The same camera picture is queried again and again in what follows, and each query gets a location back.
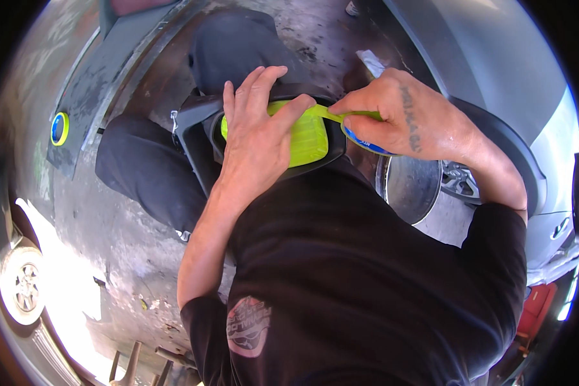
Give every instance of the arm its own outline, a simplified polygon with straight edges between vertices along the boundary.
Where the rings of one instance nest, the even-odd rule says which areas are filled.
[[[285,73],[287,67],[258,67],[235,95],[232,83],[225,83],[225,160],[178,270],[180,309],[192,299],[216,296],[225,247],[238,217],[290,164],[289,128],[316,101],[301,95],[268,116],[270,89]]]
[[[482,203],[506,205],[527,223],[525,185],[510,159],[444,96],[409,73],[388,69],[329,110],[378,111],[383,122],[349,115],[343,124],[358,138],[396,154],[467,165]]]

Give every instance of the hand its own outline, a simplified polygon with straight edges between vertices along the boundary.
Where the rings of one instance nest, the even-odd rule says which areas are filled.
[[[236,90],[225,83],[224,111],[227,119],[227,145],[220,189],[229,192],[239,206],[248,206],[272,186],[290,165],[290,127],[316,104],[300,95],[285,104],[274,116],[266,112],[270,89],[287,73],[287,67],[258,67]]]
[[[328,110],[332,114],[378,111],[383,122],[349,115],[343,124],[363,141],[414,158],[468,164],[467,158],[484,137],[444,96],[397,69],[387,69],[369,86],[347,94]]]

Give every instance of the shoe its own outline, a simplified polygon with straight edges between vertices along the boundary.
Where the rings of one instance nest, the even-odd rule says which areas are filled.
[[[189,242],[189,239],[191,238],[191,232],[186,230],[184,232],[180,232],[179,230],[177,230],[176,233],[178,234],[178,237],[180,237],[180,240],[187,243]]]

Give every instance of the rear wheel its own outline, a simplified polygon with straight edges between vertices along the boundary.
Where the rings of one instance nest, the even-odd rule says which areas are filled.
[[[0,294],[9,315],[19,324],[35,323],[45,308],[41,251],[27,238],[0,264]]]
[[[441,190],[468,204],[480,205],[479,188],[470,168],[453,161],[442,161]]]

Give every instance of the silver car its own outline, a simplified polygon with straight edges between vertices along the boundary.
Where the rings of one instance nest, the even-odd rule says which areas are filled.
[[[528,194],[528,284],[567,272],[554,277],[547,264],[579,255],[578,242],[560,250],[573,232],[579,124],[564,74],[530,15],[515,0],[354,3],[402,53],[402,69],[446,96],[517,166]],[[444,161],[441,189],[480,204],[462,164]]]

